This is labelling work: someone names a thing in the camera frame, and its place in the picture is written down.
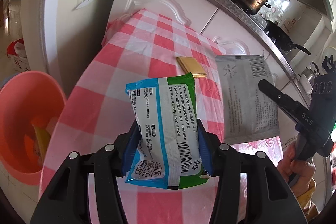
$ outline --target white basket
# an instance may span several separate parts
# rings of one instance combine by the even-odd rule
[[[23,58],[23,57],[11,55],[11,54],[9,54],[9,56],[12,60],[13,65],[15,66],[15,70],[19,72],[30,70],[30,66],[29,66],[27,58]]]

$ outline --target floor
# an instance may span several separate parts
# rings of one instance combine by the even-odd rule
[[[0,83],[16,73],[11,59],[7,57],[8,45],[22,38],[20,21],[21,0],[11,0],[9,19],[0,28]],[[29,223],[38,202],[38,186],[23,184],[13,178],[0,162],[0,187],[18,215]]]

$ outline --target wet wipes package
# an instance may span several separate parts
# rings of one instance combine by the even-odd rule
[[[205,183],[193,75],[129,83],[126,92],[141,132],[126,181],[165,189]]]

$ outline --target pot handle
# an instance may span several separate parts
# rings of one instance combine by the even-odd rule
[[[314,67],[316,68],[317,70],[317,75],[320,75],[320,70],[319,70],[319,67],[317,67],[316,63],[315,62],[312,62],[312,64],[314,65]]]
[[[302,46],[299,45],[299,44],[294,44],[294,47],[298,48],[299,50],[305,52],[305,53],[308,54],[308,55],[311,55],[310,51],[308,51],[305,47],[302,47]]]

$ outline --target tablecloth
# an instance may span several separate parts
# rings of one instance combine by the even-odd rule
[[[208,132],[215,133],[221,140],[224,137],[221,84],[215,63],[216,55],[225,54],[224,48],[189,27],[147,10],[140,10],[117,23],[110,22],[103,44],[59,118],[44,162],[40,194],[71,151],[81,155],[93,153],[107,143],[113,143],[119,134],[128,132],[134,113],[125,94],[125,85],[146,78],[184,74],[176,61],[178,56],[194,57],[205,69],[207,78],[195,80],[197,118]],[[263,150],[274,164],[282,158],[278,137],[236,145],[235,148],[252,154]],[[244,179],[242,176],[242,204],[246,196]],[[183,190],[139,187],[124,180],[118,178],[118,186],[131,224],[209,222],[217,178]],[[92,176],[89,199],[91,222],[99,223]],[[240,213],[242,218],[244,206]]]

